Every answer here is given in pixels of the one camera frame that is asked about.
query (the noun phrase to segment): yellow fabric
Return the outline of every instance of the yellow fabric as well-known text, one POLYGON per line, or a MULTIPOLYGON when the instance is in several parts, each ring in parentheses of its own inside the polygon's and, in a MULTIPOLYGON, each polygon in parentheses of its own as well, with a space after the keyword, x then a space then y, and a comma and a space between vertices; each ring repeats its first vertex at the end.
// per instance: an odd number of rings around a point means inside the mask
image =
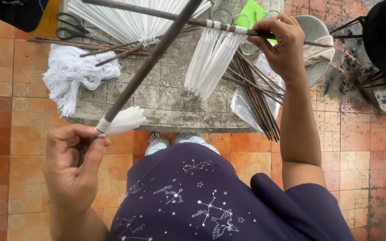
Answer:
POLYGON ((60 0, 48 0, 40 23, 34 31, 30 32, 32 36, 57 39, 56 29, 59 27, 59 21, 56 18, 56 14, 59 13, 60 4, 60 0))

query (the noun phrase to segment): black cloth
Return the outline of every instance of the black cloth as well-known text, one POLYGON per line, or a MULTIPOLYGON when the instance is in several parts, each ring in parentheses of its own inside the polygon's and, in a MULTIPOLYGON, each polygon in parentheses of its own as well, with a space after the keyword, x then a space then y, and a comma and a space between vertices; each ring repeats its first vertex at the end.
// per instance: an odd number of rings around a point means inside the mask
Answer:
POLYGON ((27 33, 36 29, 48 0, 0 0, 0 20, 27 33))
POLYGON ((286 192, 267 175, 251 188, 209 148, 182 143, 143 157, 110 240, 354 240, 335 197, 317 184, 286 192))

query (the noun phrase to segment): scissors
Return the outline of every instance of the scissors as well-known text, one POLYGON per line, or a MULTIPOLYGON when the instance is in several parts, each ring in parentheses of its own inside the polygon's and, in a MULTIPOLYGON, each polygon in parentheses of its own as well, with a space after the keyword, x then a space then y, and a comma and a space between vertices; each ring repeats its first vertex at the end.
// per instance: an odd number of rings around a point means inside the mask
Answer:
POLYGON ((89 30, 85 29, 83 25, 81 24, 80 20, 76 18, 74 15, 66 13, 66 12, 60 12, 56 14, 56 18, 59 22, 65 23, 67 25, 73 26, 76 30, 72 30, 66 27, 59 27, 56 29, 56 36, 61 39, 61 40, 69 40, 75 37, 80 37, 80 38, 89 38, 93 39, 101 44, 107 44, 107 45, 114 45, 108 41, 105 41, 104 39, 101 39, 98 36, 94 36, 93 34, 90 33, 89 30), (69 22, 67 20, 62 19, 62 16, 67 16, 70 18, 72 22, 69 22), (65 37, 61 36, 61 32, 65 31, 68 34, 65 37))

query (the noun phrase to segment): beige towel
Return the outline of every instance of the beige towel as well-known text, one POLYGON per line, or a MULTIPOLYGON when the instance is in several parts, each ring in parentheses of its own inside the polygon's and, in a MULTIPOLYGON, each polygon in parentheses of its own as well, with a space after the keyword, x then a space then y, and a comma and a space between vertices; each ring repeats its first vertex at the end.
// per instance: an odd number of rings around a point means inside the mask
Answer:
MULTIPOLYGON (((333 45, 333 37, 327 35, 317 39, 315 42, 333 45)), ((335 55, 335 48, 317 47, 311 45, 303 46, 304 66, 311 66, 324 60, 331 61, 335 55)))

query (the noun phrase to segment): blue striped pants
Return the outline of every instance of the blue striped pants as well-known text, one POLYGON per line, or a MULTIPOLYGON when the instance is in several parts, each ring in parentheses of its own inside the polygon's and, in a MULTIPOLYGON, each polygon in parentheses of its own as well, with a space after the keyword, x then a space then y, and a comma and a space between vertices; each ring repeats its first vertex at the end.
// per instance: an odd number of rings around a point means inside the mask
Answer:
MULTIPOLYGON (((178 143, 185 143, 185 142, 192 142, 192 143, 204 145, 209 149, 211 149, 212 151, 215 151, 218 154, 220 154, 213 145, 206 143, 205 140, 197 133, 182 133, 172 141, 172 145, 175 145, 178 143)), ((145 152, 145 155, 146 156, 151 155, 156 151, 160 151, 167 148, 168 146, 169 146, 168 140, 166 140, 163 137, 156 137, 148 146, 147 151, 145 152)))

